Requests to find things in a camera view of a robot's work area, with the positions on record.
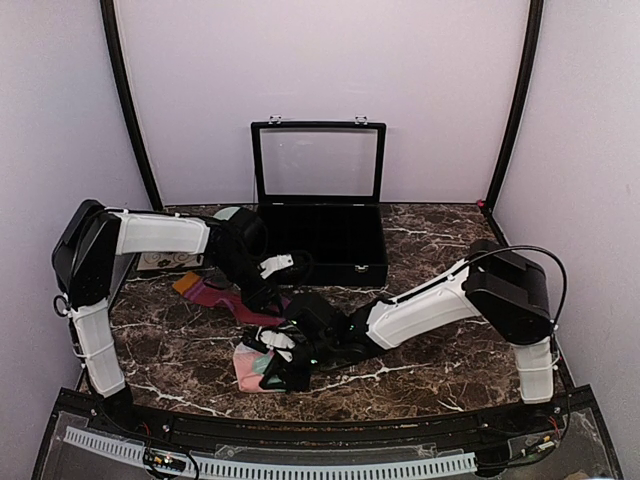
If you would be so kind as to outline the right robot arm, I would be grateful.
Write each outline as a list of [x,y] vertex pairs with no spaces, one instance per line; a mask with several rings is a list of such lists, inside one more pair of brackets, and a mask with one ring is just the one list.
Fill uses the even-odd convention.
[[527,258],[529,252],[557,258],[541,247],[479,240],[434,279],[349,315],[319,294],[299,294],[285,309],[283,323],[252,327],[243,335],[245,346],[270,357],[259,385],[307,391],[317,371],[352,366],[445,325],[482,317],[512,347],[523,402],[511,410],[510,424],[530,434],[549,416],[560,313],[550,309],[546,272]]

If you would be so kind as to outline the maroon striped sock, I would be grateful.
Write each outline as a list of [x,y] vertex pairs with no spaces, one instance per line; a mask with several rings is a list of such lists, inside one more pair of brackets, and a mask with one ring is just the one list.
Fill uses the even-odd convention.
[[187,272],[172,287],[183,298],[197,305],[209,308],[225,307],[241,324],[271,327],[284,322],[278,314],[272,316],[251,311],[242,303],[238,292],[208,283],[194,272]]

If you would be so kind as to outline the pink patterned sock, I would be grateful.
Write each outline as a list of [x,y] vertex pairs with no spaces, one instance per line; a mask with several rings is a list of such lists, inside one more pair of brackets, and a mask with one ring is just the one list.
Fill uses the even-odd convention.
[[277,378],[270,379],[267,388],[260,386],[264,372],[273,356],[272,351],[261,353],[243,343],[236,346],[233,353],[233,366],[238,388],[241,392],[266,393],[268,391],[278,391],[278,388],[275,387],[279,382]]

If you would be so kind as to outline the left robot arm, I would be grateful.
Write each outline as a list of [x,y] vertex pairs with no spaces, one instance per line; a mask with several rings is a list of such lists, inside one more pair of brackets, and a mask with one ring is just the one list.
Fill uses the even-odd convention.
[[83,201],[52,252],[59,293],[54,309],[68,318],[76,356],[102,398],[129,389],[109,320],[117,257],[182,253],[202,257],[236,285],[241,302],[258,314],[284,311],[275,276],[295,266],[291,254],[268,256],[267,228],[256,212],[227,207],[212,217],[108,208]]

